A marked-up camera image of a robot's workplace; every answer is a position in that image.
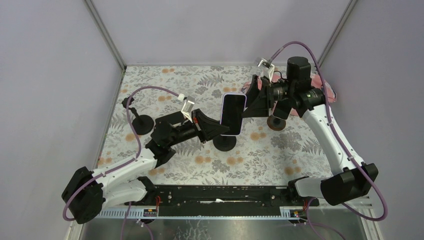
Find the black phone stand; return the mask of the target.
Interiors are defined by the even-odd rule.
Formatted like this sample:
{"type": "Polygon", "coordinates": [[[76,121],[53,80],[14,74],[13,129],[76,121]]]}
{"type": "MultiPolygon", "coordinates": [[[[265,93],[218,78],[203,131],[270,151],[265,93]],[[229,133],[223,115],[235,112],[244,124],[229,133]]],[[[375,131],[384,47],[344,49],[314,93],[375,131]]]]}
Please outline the black phone stand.
{"type": "Polygon", "coordinates": [[[126,108],[128,106],[128,110],[133,114],[134,119],[132,120],[132,126],[137,135],[146,135],[151,132],[154,128],[154,120],[152,117],[148,115],[139,115],[137,110],[134,107],[131,107],[134,99],[129,100],[128,97],[124,98],[121,102],[122,106],[126,108]]]}
{"type": "Polygon", "coordinates": [[[237,138],[235,136],[219,135],[215,137],[212,142],[217,150],[221,152],[228,152],[236,146],[237,138]]]}

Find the phone with lavender case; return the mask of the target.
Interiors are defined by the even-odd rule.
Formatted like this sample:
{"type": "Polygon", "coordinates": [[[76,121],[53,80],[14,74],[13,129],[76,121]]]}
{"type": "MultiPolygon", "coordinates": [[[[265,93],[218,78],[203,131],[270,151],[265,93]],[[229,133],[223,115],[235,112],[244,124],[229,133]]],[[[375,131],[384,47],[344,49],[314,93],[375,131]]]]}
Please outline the phone with lavender case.
{"type": "Polygon", "coordinates": [[[242,131],[247,96],[243,93],[226,93],[223,96],[220,124],[229,127],[222,136],[238,136],[242,131]]]}

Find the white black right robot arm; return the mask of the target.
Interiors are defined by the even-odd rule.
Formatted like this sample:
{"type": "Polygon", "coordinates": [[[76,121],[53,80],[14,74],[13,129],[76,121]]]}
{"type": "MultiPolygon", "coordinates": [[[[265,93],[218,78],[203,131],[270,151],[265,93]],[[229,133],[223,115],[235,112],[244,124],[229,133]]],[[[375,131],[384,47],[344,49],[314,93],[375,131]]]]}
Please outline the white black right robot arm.
{"type": "Polygon", "coordinates": [[[263,76],[253,75],[247,90],[243,118],[275,117],[287,120],[291,110],[309,126],[329,162],[329,178],[301,177],[288,183],[287,201],[301,205],[307,197],[323,198],[336,206],[367,195],[379,171],[356,154],[338,126],[326,95],[312,86],[311,64],[301,56],[287,61],[286,78],[272,81],[275,66],[261,58],[258,66],[266,68],[263,76]]]}

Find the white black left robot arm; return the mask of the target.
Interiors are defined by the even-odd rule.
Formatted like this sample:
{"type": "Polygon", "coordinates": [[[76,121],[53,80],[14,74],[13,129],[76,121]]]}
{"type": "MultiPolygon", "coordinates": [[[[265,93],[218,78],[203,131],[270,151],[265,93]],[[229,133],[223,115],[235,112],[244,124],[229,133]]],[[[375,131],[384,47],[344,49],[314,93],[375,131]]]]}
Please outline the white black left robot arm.
{"type": "Polygon", "coordinates": [[[83,166],[74,172],[61,194],[65,202],[63,219],[84,224],[108,207],[130,202],[152,204],[155,186],[146,176],[141,177],[142,173],[166,164],[176,154],[174,145],[192,138],[205,143],[229,129],[200,109],[193,110],[188,118],[181,112],[157,118],[150,141],[135,156],[94,170],[83,166]]]}

